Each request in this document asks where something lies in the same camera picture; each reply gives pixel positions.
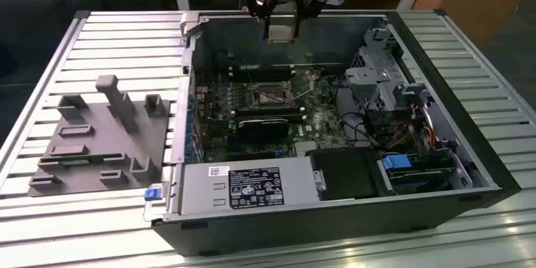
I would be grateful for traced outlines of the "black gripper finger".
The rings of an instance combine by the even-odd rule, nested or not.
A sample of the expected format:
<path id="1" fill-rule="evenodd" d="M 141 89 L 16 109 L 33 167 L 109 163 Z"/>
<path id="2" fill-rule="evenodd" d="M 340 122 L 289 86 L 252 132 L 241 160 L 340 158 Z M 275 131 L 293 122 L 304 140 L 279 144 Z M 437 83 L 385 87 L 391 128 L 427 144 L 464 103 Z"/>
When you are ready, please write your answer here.
<path id="1" fill-rule="evenodd" d="M 293 0 L 293 2 L 296 7 L 293 37 L 297 38 L 301 21 L 317 17 L 321 11 L 321 2 L 320 0 Z"/>
<path id="2" fill-rule="evenodd" d="M 271 11 L 265 4 L 259 4 L 256 0 L 244 0 L 249 15 L 256 17 L 264 22 L 263 39 L 269 37 L 269 25 L 271 25 Z"/>

